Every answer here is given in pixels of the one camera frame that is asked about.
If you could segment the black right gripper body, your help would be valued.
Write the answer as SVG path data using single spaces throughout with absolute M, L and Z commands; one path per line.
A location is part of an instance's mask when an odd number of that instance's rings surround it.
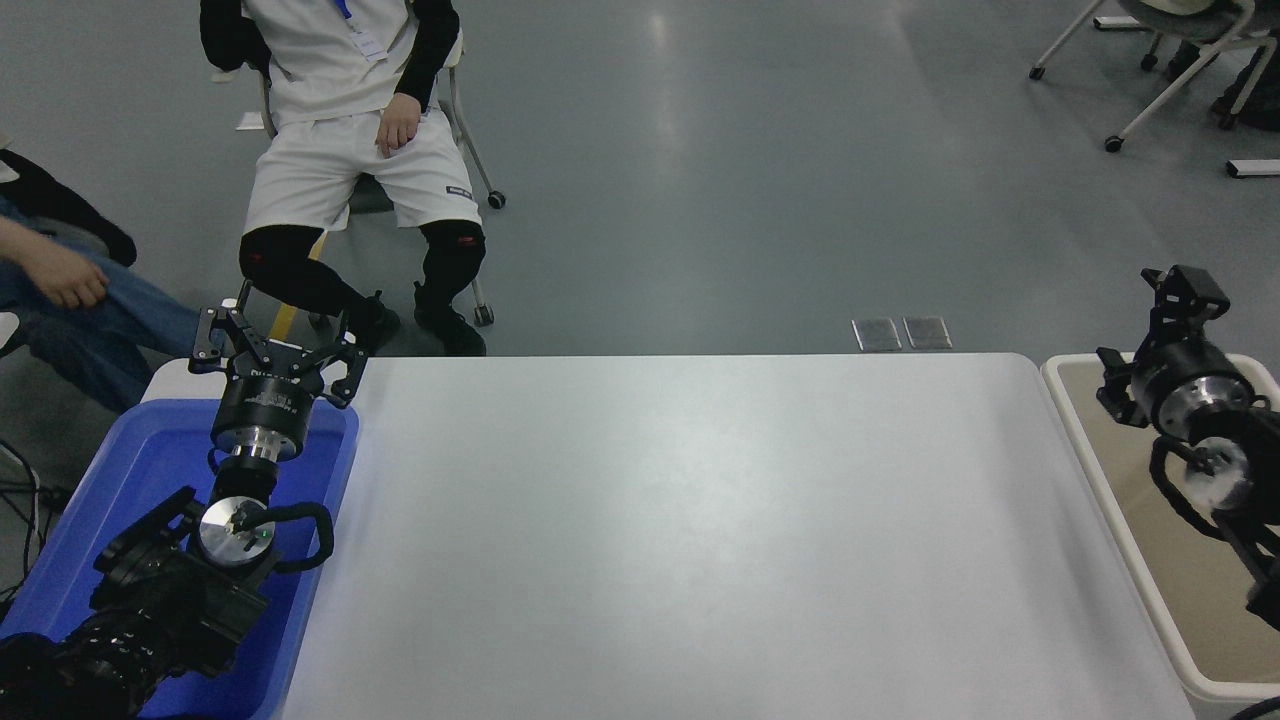
M 1149 348 L 1134 364 L 1133 397 L 1160 433 L 1189 436 L 1196 415 L 1236 406 L 1236 368 L 1206 340 Z

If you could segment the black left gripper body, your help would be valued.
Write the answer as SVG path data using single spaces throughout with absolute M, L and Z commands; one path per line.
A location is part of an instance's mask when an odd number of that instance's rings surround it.
M 291 366 L 303 350 L 293 345 L 269 345 L 270 368 L 250 351 L 237 354 L 227 368 L 228 382 L 215 415 L 211 439 L 232 441 L 251 427 L 274 430 L 288 441 L 303 441 L 308 433 L 315 393 L 314 383 L 298 378 Z

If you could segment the person's hand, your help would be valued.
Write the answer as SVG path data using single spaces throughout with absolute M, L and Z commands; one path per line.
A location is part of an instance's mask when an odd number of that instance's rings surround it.
M 416 97 L 401 92 L 393 94 L 381 110 L 374 140 L 383 158 L 390 158 L 416 137 L 421 114 L 422 106 Z
M 35 287 L 58 307 L 90 309 L 108 296 L 109 279 L 102 269 L 59 243 L 38 243 L 24 251 L 19 264 Z

